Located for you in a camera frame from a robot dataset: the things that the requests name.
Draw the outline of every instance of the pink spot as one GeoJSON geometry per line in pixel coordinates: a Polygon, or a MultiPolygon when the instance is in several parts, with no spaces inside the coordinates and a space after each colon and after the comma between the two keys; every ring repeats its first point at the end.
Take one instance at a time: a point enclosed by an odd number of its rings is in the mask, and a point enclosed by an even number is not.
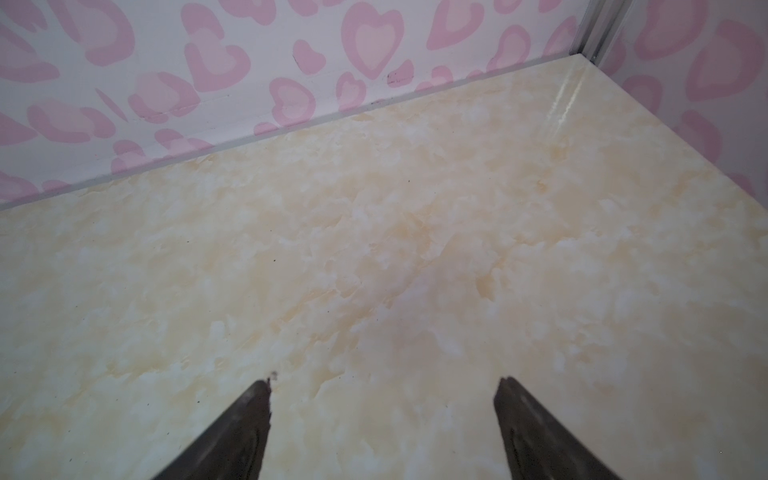
{"type": "Polygon", "coordinates": [[[694,59],[685,81],[690,101],[738,94],[755,81],[765,60],[763,39],[743,23],[723,20],[694,59]]]}
{"type": "Polygon", "coordinates": [[[164,160],[214,147],[208,142],[197,138],[184,138],[182,134],[170,128],[164,128],[155,132],[154,139],[168,150],[168,155],[163,157],[164,160]]]}
{"type": "Polygon", "coordinates": [[[313,75],[326,66],[326,57],[317,53],[306,40],[296,40],[293,44],[293,60],[305,75],[313,75]]]}
{"type": "Polygon", "coordinates": [[[355,80],[355,77],[345,71],[336,82],[336,100],[339,101],[339,111],[352,110],[362,105],[366,99],[366,83],[355,80]]]}
{"type": "Polygon", "coordinates": [[[707,0],[649,0],[634,52],[640,60],[678,53],[696,40],[706,21],[707,0]]]}
{"type": "Polygon", "coordinates": [[[650,113],[656,114],[659,110],[664,87],[658,78],[650,75],[635,75],[625,80],[621,87],[650,113]]]}
{"type": "Polygon", "coordinates": [[[356,3],[341,24],[344,52],[360,73],[373,80],[400,46],[404,28],[400,12],[390,10],[379,15],[371,5],[356,3]]]}
{"type": "Polygon", "coordinates": [[[413,81],[413,62],[406,60],[386,76],[386,84],[392,88],[408,85],[413,81]]]}
{"type": "Polygon", "coordinates": [[[275,102],[272,115],[281,127],[302,124],[315,114],[312,92],[290,78],[275,78],[270,82],[270,94],[275,102]]]}
{"type": "Polygon", "coordinates": [[[253,135],[258,137],[259,135],[268,134],[275,130],[277,130],[276,125],[272,125],[269,122],[263,121],[260,124],[258,124],[256,127],[253,127],[253,135]]]}
{"type": "Polygon", "coordinates": [[[183,117],[200,104],[200,97],[189,82],[165,71],[136,77],[136,93],[128,97],[131,110],[140,118],[162,124],[168,115],[183,117]]]}
{"type": "Polygon", "coordinates": [[[38,136],[38,132],[0,113],[0,145],[16,145],[38,136]]]}
{"type": "Polygon", "coordinates": [[[42,186],[44,192],[51,193],[64,190],[65,188],[69,188],[71,185],[67,182],[62,182],[61,180],[46,180],[43,182],[42,186]]]}
{"type": "Polygon", "coordinates": [[[22,83],[58,78],[58,68],[40,60],[35,49],[10,28],[0,25],[0,77],[22,83]]]}
{"type": "Polygon", "coordinates": [[[439,87],[440,85],[445,85],[452,82],[453,74],[451,73],[450,69],[441,65],[432,69],[432,80],[423,81],[418,86],[416,86],[415,91],[427,90],[428,88],[439,87]]]}
{"type": "Polygon", "coordinates": [[[37,194],[38,188],[31,181],[0,172],[0,199],[12,202],[37,194]]]}
{"type": "Polygon", "coordinates": [[[124,121],[128,121],[128,117],[125,116],[123,111],[118,107],[118,104],[114,103],[111,98],[107,96],[103,91],[96,89],[96,94],[99,96],[101,101],[104,102],[107,107],[112,110],[112,113],[117,115],[118,117],[122,118],[124,121]]]}
{"type": "Polygon", "coordinates": [[[575,16],[566,18],[555,30],[544,47],[544,56],[557,55],[571,48],[571,44],[576,38],[576,29],[578,22],[575,16]]]}
{"type": "Polygon", "coordinates": [[[486,71],[518,65],[528,58],[531,52],[531,36],[520,25],[508,27],[498,40],[498,50],[491,58],[486,71]]]}
{"type": "Polygon", "coordinates": [[[485,10],[479,3],[441,0],[432,20],[427,50],[439,50],[465,40],[480,28],[484,14],[485,10]]]}
{"type": "Polygon", "coordinates": [[[219,0],[224,11],[233,17],[252,18],[259,25],[275,21],[275,0],[219,0]]]}
{"type": "Polygon", "coordinates": [[[66,144],[109,138],[115,133],[114,124],[95,108],[77,108],[53,98],[27,108],[27,120],[43,137],[66,144]]]}
{"type": "Polygon", "coordinates": [[[742,174],[727,174],[728,178],[733,180],[733,182],[741,187],[741,190],[744,190],[747,192],[750,196],[755,196],[755,189],[752,188],[752,183],[750,182],[750,179],[747,178],[745,175],[742,174]]]}
{"type": "Polygon", "coordinates": [[[672,130],[695,148],[713,164],[720,159],[723,150],[723,135],[720,130],[699,112],[689,110],[683,113],[681,122],[672,130]]]}
{"type": "Polygon", "coordinates": [[[512,13],[523,0],[493,0],[493,8],[499,13],[512,13]]]}
{"type": "MultiPolygon", "coordinates": [[[[338,5],[344,0],[323,0],[324,7],[333,7],[338,5]]],[[[293,8],[293,11],[303,17],[310,17],[315,15],[318,11],[319,0],[288,0],[288,4],[293,8]]]]}
{"type": "Polygon", "coordinates": [[[621,32],[611,46],[611,50],[605,56],[601,70],[610,77],[619,71],[626,58],[627,47],[624,45],[624,33],[621,32]]]}
{"type": "Polygon", "coordinates": [[[133,54],[131,23],[111,0],[48,0],[64,32],[85,50],[85,59],[105,67],[133,54]]]}
{"type": "Polygon", "coordinates": [[[29,31],[35,31],[35,26],[41,30],[48,28],[43,12],[31,0],[6,0],[0,2],[0,10],[16,25],[29,31]]]}
{"type": "Polygon", "coordinates": [[[563,0],[538,0],[538,12],[547,13],[555,10],[563,0]]]}
{"type": "Polygon", "coordinates": [[[113,175],[150,164],[155,160],[153,158],[148,158],[141,149],[141,146],[130,140],[118,140],[114,142],[112,150],[114,151],[114,154],[117,155],[117,157],[112,160],[111,170],[113,175]]]}
{"type": "Polygon", "coordinates": [[[216,15],[199,3],[181,9],[181,21],[190,38],[184,57],[197,91],[216,91],[243,80],[250,71],[250,58],[236,46],[222,46],[224,29],[216,15]]]}

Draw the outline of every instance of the heart print wallpaper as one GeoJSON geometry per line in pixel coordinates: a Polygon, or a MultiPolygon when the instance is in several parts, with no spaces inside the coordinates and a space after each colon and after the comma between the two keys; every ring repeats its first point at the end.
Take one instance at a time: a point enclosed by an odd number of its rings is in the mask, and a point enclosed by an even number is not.
{"type": "Polygon", "coordinates": [[[0,202],[562,55],[588,0],[0,0],[0,202]]]}
{"type": "Polygon", "coordinates": [[[766,0],[635,0],[601,69],[768,207],[766,56],[766,0]]]}

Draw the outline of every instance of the beige marble floor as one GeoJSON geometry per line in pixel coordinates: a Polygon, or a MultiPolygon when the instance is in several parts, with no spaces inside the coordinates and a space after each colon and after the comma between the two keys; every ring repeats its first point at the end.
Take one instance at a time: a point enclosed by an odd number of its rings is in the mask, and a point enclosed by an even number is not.
{"type": "Polygon", "coordinates": [[[0,213],[0,476],[135,478],[277,371],[262,478],[768,478],[768,214],[581,57],[0,213]]]}

